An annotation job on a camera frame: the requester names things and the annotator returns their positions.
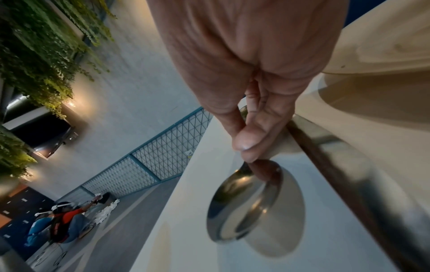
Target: hand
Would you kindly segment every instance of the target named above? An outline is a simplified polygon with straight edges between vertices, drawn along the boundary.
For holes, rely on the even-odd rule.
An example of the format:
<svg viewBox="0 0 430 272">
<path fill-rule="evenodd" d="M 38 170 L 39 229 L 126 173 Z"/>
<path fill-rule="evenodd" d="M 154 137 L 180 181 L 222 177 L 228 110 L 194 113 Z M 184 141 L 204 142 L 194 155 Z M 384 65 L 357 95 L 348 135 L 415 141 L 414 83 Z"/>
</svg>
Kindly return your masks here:
<svg viewBox="0 0 430 272">
<path fill-rule="evenodd" d="M 233 148 L 256 160 L 330 59 L 347 0 L 148 0 L 164 43 Z M 246 94 L 248 117 L 237 104 Z"/>
</svg>

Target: concrete wall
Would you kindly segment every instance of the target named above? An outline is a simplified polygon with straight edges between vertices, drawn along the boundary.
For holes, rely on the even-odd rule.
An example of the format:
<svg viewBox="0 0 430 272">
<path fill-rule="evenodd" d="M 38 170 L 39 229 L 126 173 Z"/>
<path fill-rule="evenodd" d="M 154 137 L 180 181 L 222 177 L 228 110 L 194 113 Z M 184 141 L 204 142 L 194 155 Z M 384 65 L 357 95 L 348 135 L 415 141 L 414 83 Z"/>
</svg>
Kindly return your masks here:
<svg viewBox="0 0 430 272">
<path fill-rule="evenodd" d="M 31 169 L 29 185 L 54 200 L 199 107 L 171 63 L 146 2 L 116 1 L 112 12 L 117 19 L 106 24 L 115 42 L 95 49 L 110 72 L 92 72 L 95 82 L 78 75 L 75 107 L 65 109 L 79 138 Z"/>
</svg>

